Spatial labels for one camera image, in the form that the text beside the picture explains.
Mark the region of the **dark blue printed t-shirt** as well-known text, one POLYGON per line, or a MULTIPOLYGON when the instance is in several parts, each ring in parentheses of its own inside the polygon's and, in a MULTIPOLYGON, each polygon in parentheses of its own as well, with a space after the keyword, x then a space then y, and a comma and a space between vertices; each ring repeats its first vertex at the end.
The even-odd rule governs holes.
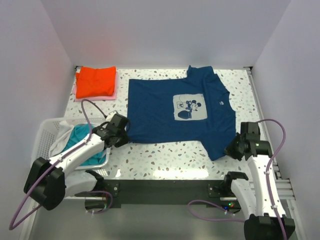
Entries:
POLYGON ((236 136, 229 96, 211 66, 189 66, 181 79, 130 79, 129 139, 136 144, 199 141, 215 161, 236 136))

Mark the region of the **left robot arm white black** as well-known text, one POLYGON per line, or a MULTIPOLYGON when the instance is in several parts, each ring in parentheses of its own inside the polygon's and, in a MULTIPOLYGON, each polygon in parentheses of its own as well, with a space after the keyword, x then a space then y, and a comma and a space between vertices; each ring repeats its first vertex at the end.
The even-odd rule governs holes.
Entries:
POLYGON ((92 169, 77 168, 95 154, 127 144, 128 127, 130 120, 115 113, 70 149, 49 159, 37 158, 31 165, 24 193, 48 211, 65 197, 91 191, 100 193, 104 178, 92 169))

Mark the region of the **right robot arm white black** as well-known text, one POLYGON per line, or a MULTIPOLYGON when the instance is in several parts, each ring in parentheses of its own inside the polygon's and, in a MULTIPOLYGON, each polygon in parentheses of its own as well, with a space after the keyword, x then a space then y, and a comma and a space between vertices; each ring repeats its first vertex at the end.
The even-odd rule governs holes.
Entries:
POLYGON ((244 159, 250 169, 253 186, 244 172, 229 171, 220 186, 233 194, 244 214, 247 240, 288 240, 295 222, 287 217, 278 195, 274 177, 275 153, 267 140, 261 139, 258 122, 242 122, 240 132, 224 150, 233 159, 244 159))

